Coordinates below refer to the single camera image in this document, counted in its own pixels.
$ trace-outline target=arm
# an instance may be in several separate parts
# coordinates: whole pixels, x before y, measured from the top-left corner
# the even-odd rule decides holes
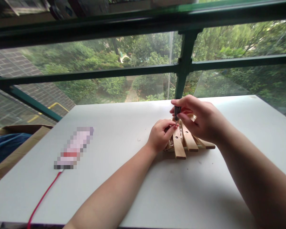
[[[178,117],[193,135],[218,146],[258,224],[286,228],[286,175],[211,103],[188,95],[172,104],[182,107]],[[194,122],[188,114],[196,115]]]
[[[166,147],[176,128],[173,121],[159,120],[146,145],[83,203],[64,229],[117,228],[130,209],[152,161]]]

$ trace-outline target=window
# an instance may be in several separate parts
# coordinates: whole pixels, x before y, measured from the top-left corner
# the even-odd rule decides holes
[[[286,115],[286,65],[193,72],[184,95],[198,98],[255,94]]]
[[[17,86],[51,110],[64,116],[75,105],[172,99],[177,77],[173,73],[60,81]]]
[[[205,28],[193,60],[217,60],[286,53],[286,20]]]
[[[0,128],[7,125],[24,124],[54,126],[56,122],[0,91]]]
[[[0,76],[60,74],[176,62],[177,32],[0,50]]]

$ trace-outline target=white table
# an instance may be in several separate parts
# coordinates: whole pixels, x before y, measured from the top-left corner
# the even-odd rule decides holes
[[[286,173],[286,117],[254,95],[205,98]],[[77,127],[94,127],[80,165],[65,170],[37,210],[33,223],[65,224],[80,205],[147,141],[154,123],[170,118],[170,101],[74,107],[1,181],[0,221],[27,222],[54,180],[57,159]],[[125,227],[253,228],[254,220],[219,150],[159,154]]]

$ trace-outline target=left hand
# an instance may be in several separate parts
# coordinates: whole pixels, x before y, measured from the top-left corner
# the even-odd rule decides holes
[[[152,127],[146,146],[151,147],[157,153],[164,150],[176,129],[177,126],[174,121],[160,119]]]

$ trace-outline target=blue cloth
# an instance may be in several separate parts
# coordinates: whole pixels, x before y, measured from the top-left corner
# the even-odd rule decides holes
[[[27,133],[0,136],[0,163],[31,136]]]

